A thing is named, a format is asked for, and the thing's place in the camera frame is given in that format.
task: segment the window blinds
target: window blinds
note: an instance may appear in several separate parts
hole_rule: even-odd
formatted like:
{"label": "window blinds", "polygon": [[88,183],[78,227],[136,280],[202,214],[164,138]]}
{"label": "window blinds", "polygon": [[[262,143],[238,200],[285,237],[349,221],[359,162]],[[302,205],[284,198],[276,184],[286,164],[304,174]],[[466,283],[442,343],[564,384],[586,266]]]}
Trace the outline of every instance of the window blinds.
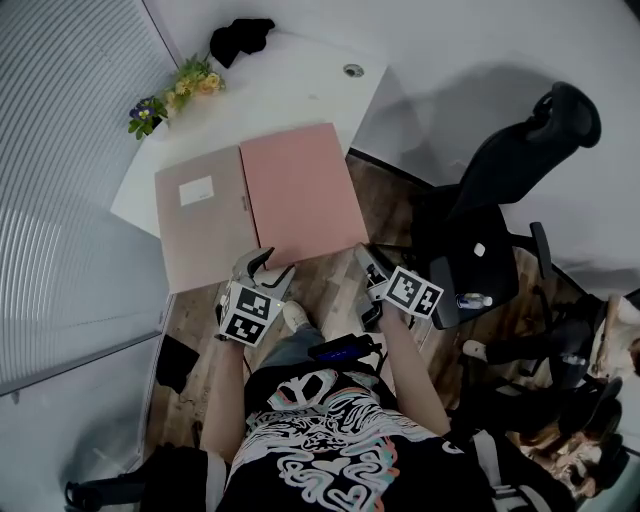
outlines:
{"label": "window blinds", "polygon": [[160,241],[109,213],[175,70],[139,0],[0,1],[0,393],[154,331]]}

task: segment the white label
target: white label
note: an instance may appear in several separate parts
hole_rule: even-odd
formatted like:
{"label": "white label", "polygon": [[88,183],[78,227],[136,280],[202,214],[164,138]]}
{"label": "white label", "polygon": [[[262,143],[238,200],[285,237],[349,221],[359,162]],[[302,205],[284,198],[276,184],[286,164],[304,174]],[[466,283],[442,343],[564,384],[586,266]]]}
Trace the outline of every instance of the white label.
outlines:
{"label": "white label", "polygon": [[205,176],[199,180],[180,185],[180,206],[202,201],[213,197],[213,180]]}

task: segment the yellow flower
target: yellow flower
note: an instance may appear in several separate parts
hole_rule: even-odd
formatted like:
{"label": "yellow flower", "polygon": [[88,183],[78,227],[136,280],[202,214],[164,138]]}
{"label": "yellow flower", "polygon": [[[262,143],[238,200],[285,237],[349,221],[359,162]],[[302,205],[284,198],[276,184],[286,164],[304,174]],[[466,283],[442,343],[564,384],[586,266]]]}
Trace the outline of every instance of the yellow flower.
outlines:
{"label": "yellow flower", "polygon": [[202,94],[211,94],[214,91],[220,90],[220,76],[216,73],[211,73],[198,84],[198,90]]}
{"label": "yellow flower", "polygon": [[176,83],[176,94],[188,94],[191,92],[191,83],[189,80],[178,80]]}
{"label": "yellow flower", "polygon": [[209,87],[213,87],[217,89],[220,85],[220,76],[216,73],[211,73],[207,78],[204,79]]}
{"label": "yellow flower", "polygon": [[173,91],[167,92],[166,95],[167,105],[171,108],[175,108],[176,106],[176,93]]}

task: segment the flower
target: flower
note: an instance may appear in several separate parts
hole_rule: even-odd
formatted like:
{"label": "flower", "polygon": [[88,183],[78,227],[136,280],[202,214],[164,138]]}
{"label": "flower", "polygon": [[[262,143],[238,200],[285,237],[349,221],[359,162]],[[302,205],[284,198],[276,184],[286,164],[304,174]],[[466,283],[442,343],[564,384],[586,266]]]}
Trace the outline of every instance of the flower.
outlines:
{"label": "flower", "polygon": [[216,73],[211,73],[198,85],[198,90],[203,94],[210,94],[213,91],[220,89],[220,76]]}
{"label": "flower", "polygon": [[167,95],[165,96],[165,99],[167,100],[167,105],[169,105],[171,108],[176,108],[176,93],[173,91],[169,91],[167,92]]}
{"label": "flower", "polygon": [[144,121],[150,117],[154,117],[156,111],[153,107],[150,106],[141,106],[136,107],[129,111],[129,115],[134,119],[138,119],[140,121]]}
{"label": "flower", "polygon": [[136,105],[136,108],[146,107],[148,105],[151,105],[152,102],[153,102],[153,96],[149,96],[148,98],[143,98],[138,102],[138,104]]}
{"label": "flower", "polygon": [[176,94],[181,96],[189,94],[191,92],[191,82],[187,79],[178,80],[176,83]]}

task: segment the white wall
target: white wall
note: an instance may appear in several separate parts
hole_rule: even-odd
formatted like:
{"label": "white wall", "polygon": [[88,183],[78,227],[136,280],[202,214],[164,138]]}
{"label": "white wall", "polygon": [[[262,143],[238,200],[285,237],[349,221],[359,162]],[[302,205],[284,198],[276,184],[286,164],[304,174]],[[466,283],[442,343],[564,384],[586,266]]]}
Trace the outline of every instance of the white wall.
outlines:
{"label": "white wall", "polygon": [[159,337],[0,397],[0,510],[63,510],[68,480],[134,464]]}
{"label": "white wall", "polygon": [[178,64],[207,55],[213,31],[227,20],[224,0],[143,0],[167,48]]}
{"label": "white wall", "polygon": [[640,453],[640,377],[632,375],[624,382],[618,400],[622,403],[622,420],[618,432],[624,436],[624,444]]}
{"label": "white wall", "polygon": [[380,56],[390,72],[354,146],[433,184],[458,180],[493,131],[524,120],[552,82],[598,106],[600,144],[517,206],[542,221],[554,260],[604,293],[640,286],[640,24],[622,0],[229,0],[227,16]]}

